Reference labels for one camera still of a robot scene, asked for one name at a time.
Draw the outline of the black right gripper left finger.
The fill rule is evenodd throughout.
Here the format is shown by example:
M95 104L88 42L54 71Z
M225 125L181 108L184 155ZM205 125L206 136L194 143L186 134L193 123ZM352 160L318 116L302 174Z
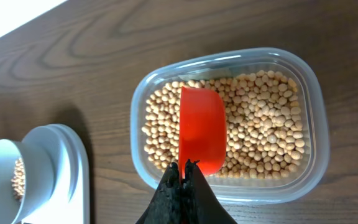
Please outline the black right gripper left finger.
M181 223L180 176L177 163L167 166L148 207L136 224Z

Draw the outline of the orange measuring scoop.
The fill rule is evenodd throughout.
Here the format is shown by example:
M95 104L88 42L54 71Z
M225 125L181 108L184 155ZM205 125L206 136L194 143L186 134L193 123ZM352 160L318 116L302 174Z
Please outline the orange measuring scoop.
M203 175L215 174L226 158L226 112L213 90L181 89L179 173L185 175L187 161L197 162Z

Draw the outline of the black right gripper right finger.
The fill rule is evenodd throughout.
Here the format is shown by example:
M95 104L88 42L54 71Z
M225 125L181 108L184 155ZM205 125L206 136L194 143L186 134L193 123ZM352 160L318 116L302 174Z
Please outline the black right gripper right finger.
M197 165L185 164L183 179L183 222L198 224L236 224L237 222L219 203Z

